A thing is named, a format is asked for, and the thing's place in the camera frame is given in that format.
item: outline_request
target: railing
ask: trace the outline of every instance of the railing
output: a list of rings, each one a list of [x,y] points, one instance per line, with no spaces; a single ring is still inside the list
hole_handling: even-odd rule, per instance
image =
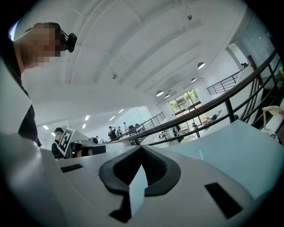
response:
[[[122,134],[121,136],[113,139],[111,142],[117,141],[125,136],[131,136],[133,134],[137,134],[138,131],[139,132],[145,132],[149,129],[153,129],[156,126],[160,125],[161,122],[165,119],[165,115],[163,112],[159,113],[158,115],[156,115],[155,117],[145,121],[144,123],[135,126],[133,129],[130,129],[129,131],[127,131],[126,133]]]
[[[209,94],[210,95],[218,94],[230,90],[232,87],[234,87],[237,84],[239,73],[243,70],[244,69],[234,73],[233,75],[230,75],[229,77],[219,81],[218,83],[213,84],[210,87],[207,87]]]
[[[270,62],[273,60],[273,58],[275,57],[276,55],[276,51],[274,51],[253,73],[251,73],[246,79],[242,80],[240,83],[236,84],[234,88],[228,90],[226,93],[222,94],[221,96],[217,97],[216,99],[204,104],[203,106],[199,107],[198,109],[192,111],[192,112],[189,112],[183,116],[180,116],[179,118],[177,119],[174,119],[174,120],[171,120],[169,122],[166,122],[164,124],[161,124],[161,125],[158,125],[154,128],[151,128],[147,131],[144,131],[144,132],[140,132],[136,135],[132,135],[132,136],[129,136],[127,138],[123,138],[121,140],[123,141],[133,141],[135,142],[136,144],[140,144],[139,143],[139,139],[143,138],[143,137],[146,137],[146,136],[149,136],[151,134],[154,134],[154,133],[158,133],[158,132],[161,132],[163,130],[166,130],[166,129],[169,129],[169,128],[172,128],[176,125],[179,125],[181,123],[184,123],[188,120],[191,120],[195,117],[198,117],[199,115],[201,114],[204,114],[206,112],[208,112],[209,110],[212,110],[213,108],[219,106],[220,104],[222,103],[225,103],[226,104],[226,107],[227,107],[227,110],[228,110],[228,113],[225,115],[225,116],[222,116],[221,118],[218,118],[216,120],[214,120],[212,123],[210,124],[207,124],[205,126],[202,126],[200,128],[197,128],[196,130],[193,130],[193,131],[190,131],[188,133],[185,133],[185,134],[182,134],[182,135],[179,135],[179,136],[176,136],[176,137],[173,137],[173,138],[169,138],[169,139],[166,139],[166,140],[162,140],[162,141],[158,141],[158,142],[155,142],[155,143],[151,143],[151,144],[148,144],[148,145],[156,145],[156,144],[161,144],[161,143],[165,143],[165,142],[169,142],[169,141],[173,141],[173,140],[176,140],[176,139],[179,139],[179,138],[182,138],[182,137],[185,137],[185,136],[188,136],[188,135],[191,135],[191,134],[194,134],[196,132],[199,132],[201,130],[204,130],[204,129],[207,129],[219,122],[221,122],[222,120],[226,119],[227,117],[230,119],[230,122],[234,122],[235,121],[235,117],[234,117],[234,112],[238,111],[239,109],[241,109],[244,105],[248,104],[260,91],[261,89],[264,88],[264,86],[272,79],[273,80],[273,83],[274,83],[274,86],[273,88],[271,89],[271,91],[264,97],[263,100],[261,100],[261,102],[255,107],[253,108],[252,110],[250,110],[250,112],[246,113],[245,116],[243,116],[240,120],[242,121],[245,121],[246,119],[248,119],[254,112],[256,112],[259,107],[261,106],[261,104],[267,99],[267,97],[270,95],[270,93],[273,91],[273,90],[277,90],[277,95],[276,97],[274,98],[274,100],[271,102],[271,104],[275,101],[275,99],[277,98],[277,96],[280,94],[280,91],[281,89],[278,89],[277,87],[277,82],[276,82],[276,79],[274,77],[274,73],[276,72],[278,66],[279,66],[279,63],[280,63],[280,59],[275,67],[274,70],[272,70],[271,66],[270,66]],[[243,90],[247,85],[249,85],[253,80],[255,80],[256,78],[259,77],[260,73],[266,69],[266,68],[269,68],[270,70],[270,73],[271,75],[269,76],[269,78],[248,98],[246,99],[243,103],[241,103],[238,107],[236,107],[235,109],[232,108],[232,105],[231,105],[231,102],[230,102],[230,98],[232,96],[234,96],[235,94],[239,93],[241,90]]]

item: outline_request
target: desk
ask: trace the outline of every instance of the desk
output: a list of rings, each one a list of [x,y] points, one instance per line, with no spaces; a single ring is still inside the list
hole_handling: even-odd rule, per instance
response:
[[[165,149],[207,161],[243,185],[254,199],[274,187],[284,166],[283,146],[240,120]]]

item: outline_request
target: black t-shirt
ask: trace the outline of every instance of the black t-shirt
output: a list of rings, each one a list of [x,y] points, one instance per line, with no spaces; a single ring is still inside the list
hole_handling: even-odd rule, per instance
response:
[[[54,158],[64,158],[64,155],[61,153],[61,151],[59,151],[57,145],[53,143],[51,146],[51,152],[54,155]]]
[[[4,38],[4,41],[1,44],[1,46],[2,46],[1,55],[2,55],[4,62],[6,63],[7,68],[9,69],[11,75],[16,80],[18,85],[28,96],[28,93],[22,86],[20,68],[17,62],[13,42],[8,37]],[[41,146],[41,143],[37,135],[37,128],[36,128],[36,122],[35,122],[35,111],[32,106],[30,107],[26,116],[24,117],[22,124],[19,128],[18,134],[21,135],[22,137],[33,140],[34,142],[37,143],[38,146]]]
[[[112,130],[112,131],[110,131],[110,132],[108,133],[108,136],[109,136],[112,140],[115,139],[115,138],[117,138],[117,136],[116,136],[116,134],[115,134],[115,129]]]

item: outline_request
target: ceiling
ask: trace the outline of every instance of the ceiling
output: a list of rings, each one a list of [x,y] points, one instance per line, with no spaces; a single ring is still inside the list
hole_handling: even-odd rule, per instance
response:
[[[226,49],[245,10],[239,0],[39,2],[19,21],[16,38],[37,22],[57,22],[78,40],[73,53],[22,75],[37,125],[108,118],[161,102],[158,90],[187,88]],[[200,61],[206,65],[197,70]]]

